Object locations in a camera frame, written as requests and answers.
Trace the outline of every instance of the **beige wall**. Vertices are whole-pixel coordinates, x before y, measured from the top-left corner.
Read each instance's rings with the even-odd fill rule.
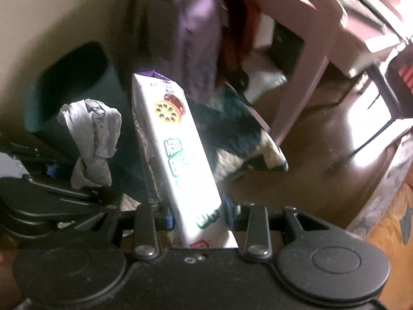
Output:
[[[41,147],[23,128],[28,86],[90,40],[116,59],[126,1],[0,0],[0,131]]]

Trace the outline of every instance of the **pink chair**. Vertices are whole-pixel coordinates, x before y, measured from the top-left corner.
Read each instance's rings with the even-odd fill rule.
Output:
[[[337,0],[252,1],[262,13],[304,40],[302,52],[288,79],[276,113],[274,94],[271,91],[264,95],[265,108],[257,109],[270,123],[270,135],[280,145],[304,109],[327,66],[326,56],[339,31],[344,12]]]

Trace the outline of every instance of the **biscuit package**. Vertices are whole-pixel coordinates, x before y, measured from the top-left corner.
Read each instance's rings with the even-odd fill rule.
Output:
[[[159,162],[182,246],[237,247],[182,88],[149,75],[133,76],[136,128],[147,161]]]

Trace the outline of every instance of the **sunlit floor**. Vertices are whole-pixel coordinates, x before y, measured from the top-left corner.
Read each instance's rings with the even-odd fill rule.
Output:
[[[412,122],[398,120],[351,158],[352,151],[390,119],[374,84],[360,95],[329,66],[306,109],[281,148],[290,169],[285,173],[251,172],[231,191],[240,201],[253,201],[270,210],[293,205],[345,228],[365,205],[394,155],[391,144]]]

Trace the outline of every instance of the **crumpled tissue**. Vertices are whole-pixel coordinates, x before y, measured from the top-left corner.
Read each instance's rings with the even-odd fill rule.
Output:
[[[115,154],[121,132],[122,116],[118,110],[86,99],[63,105],[57,120],[67,126],[80,152],[72,173],[72,187],[111,186],[107,159]]]

